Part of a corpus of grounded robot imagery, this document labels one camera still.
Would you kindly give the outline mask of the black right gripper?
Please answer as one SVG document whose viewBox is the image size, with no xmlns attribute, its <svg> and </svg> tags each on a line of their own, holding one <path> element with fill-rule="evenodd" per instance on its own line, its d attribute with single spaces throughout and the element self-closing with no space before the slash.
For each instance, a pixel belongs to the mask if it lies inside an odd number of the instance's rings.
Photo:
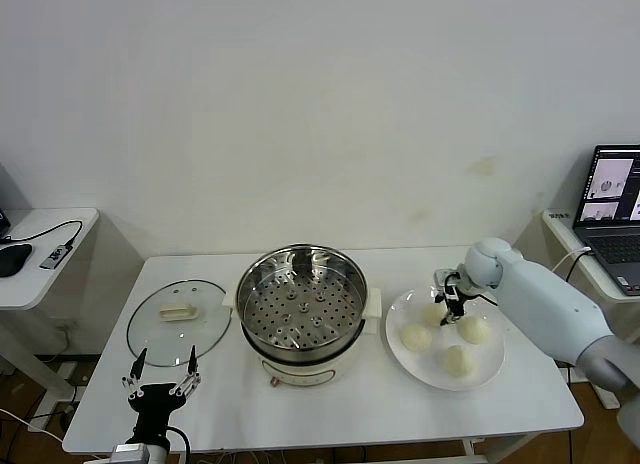
<svg viewBox="0 0 640 464">
<path fill-rule="evenodd" d="M 446 277 L 446 285 L 434 297 L 435 303 L 446 305 L 446 313 L 440 326 L 452 324 L 464 316 L 464 303 L 474 299 L 475 287 L 462 268 L 451 271 Z"/>
</svg>

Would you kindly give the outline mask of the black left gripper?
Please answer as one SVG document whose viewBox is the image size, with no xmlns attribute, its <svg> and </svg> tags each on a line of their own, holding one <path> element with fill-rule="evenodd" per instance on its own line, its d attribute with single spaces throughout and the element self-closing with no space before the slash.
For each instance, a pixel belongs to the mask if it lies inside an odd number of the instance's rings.
<svg viewBox="0 0 640 464">
<path fill-rule="evenodd" d="M 186 404 L 185 397 L 190 397 L 201 383 L 196 346 L 191 347 L 185 376 L 176 384 L 145 384 L 141 387 L 146 354 L 147 348 L 143 348 L 129 374 L 121 378 L 128 403 L 137 413 L 133 434 L 126 444 L 169 445 L 166 433 L 171 414 Z"/>
</svg>

